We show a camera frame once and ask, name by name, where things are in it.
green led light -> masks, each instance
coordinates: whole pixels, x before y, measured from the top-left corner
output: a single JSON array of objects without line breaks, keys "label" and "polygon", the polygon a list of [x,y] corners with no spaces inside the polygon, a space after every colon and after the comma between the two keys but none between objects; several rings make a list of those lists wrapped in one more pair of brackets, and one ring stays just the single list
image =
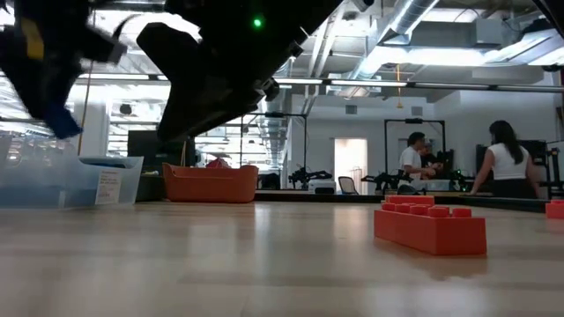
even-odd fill
[{"label": "green led light", "polygon": [[255,28],[261,28],[261,27],[263,27],[263,21],[262,21],[261,19],[259,19],[259,18],[255,18],[255,19],[253,20],[253,26],[254,26]]}]

ceiling light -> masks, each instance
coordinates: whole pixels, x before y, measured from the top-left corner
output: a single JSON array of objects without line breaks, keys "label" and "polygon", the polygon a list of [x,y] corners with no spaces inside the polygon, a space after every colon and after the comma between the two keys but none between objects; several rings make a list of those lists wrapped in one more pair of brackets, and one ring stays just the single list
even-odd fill
[{"label": "ceiling light", "polygon": [[82,79],[107,79],[107,80],[149,80],[149,75],[141,74],[82,74]]},{"label": "ceiling light", "polygon": [[453,90],[486,90],[489,85],[475,84],[444,84],[444,83],[415,83],[417,88],[453,89]]},{"label": "ceiling light", "polygon": [[562,86],[537,86],[537,85],[498,85],[498,91],[504,92],[554,92],[563,93]]},{"label": "ceiling light", "polygon": [[414,48],[406,63],[433,66],[480,66],[486,62],[484,53],[463,48]]},{"label": "ceiling light", "polygon": [[564,62],[564,48],[557,48],[554,51],[532,61],[532,66],[550,66]]},{"label": "ceiling light", "polygon": [[371,74],[370,77],[373,77],[385,63],[405,63],[406,57],[407,50],[405,48],[377,46],[362,61],[360,69],[362,73]]},{"label": "ceiling light", "polygon": [[406,87],[407,83],[380,80],[331,80],[332,85],[366,87]]},{"label": "ceiling light", "polygon": [[308,78],[274,78],[279,84],[289,85],[320,85],[323,81],[321,79],[308,79]]},{"label": "ceiling light", "polygon": [[525,37],[513,45],[503,48],[502,50],[494,50],[485,54],[486,63],[502,63],[508,62],[520,54],[536,47],[540,43],[548,40],[548,37],[534,37],[534,33],[525,35]]}]

black cable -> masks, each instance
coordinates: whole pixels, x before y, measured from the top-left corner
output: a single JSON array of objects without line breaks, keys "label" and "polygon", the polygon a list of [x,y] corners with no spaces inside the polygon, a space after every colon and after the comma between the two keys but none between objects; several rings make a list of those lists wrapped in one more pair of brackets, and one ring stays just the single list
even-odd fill
[{"label": "black cable", "polygon": [[462,12],[460,12],[460,14],[458,14],[458,15],[456,16],[456,18],[455,18],[452,22],[456,22],[456,21],[458,20],[458,18],[462,17],[462,15],[465,14],[468,10],[472,10],[474,13],[476,13],[476,17],[477,17],[477,18],[480,17],[480,15],[479,15],[478,11],[476,11],[476,9],[474,9],[474,8],[466,8],[466,9],[464,9]]},{"label": "black cable", "polygon": [[503,18],[501,21],[503,21],[503,23],[505,23],[505,25],[508,26],[509,30],[517,33],[521,32],[521,30],[514,29],[513,26],[511,26],[511,24],[506,19]]}]

white shirt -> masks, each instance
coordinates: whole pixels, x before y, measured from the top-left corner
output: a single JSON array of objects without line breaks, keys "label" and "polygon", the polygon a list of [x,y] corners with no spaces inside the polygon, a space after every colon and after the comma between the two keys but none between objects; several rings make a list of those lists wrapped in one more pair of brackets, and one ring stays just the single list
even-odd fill
[{"label": "white shirt", "polygon": [[[399,168],[405,170],[405,166],[421,168],[421,156],[411,146],[408,146],[402,152],[402,156],[399,157]],[[421,179],[421,173],[411,173],[409,177],[413,178],[414,181],[418,181]]]},{"label": "white shirt", "polygon": [[523,162],[515,164],[505,144],[495,144],[487,148],[493,153],[493,178],[495,180],[522,180],[527,178],[527,160],[529,152],[521,146]]}]

clear plastic bin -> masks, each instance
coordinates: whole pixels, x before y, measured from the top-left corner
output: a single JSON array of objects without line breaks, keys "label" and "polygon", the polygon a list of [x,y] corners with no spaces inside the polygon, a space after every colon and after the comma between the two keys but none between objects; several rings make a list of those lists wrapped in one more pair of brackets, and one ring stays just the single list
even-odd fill
[{"label": "clear plastic bin", "polygon": [[[143,158],[79,158],[65,141],[0,136],[0,208],[133,204],[142,165]],[[110,185],[101,182],[107,175]]]}]

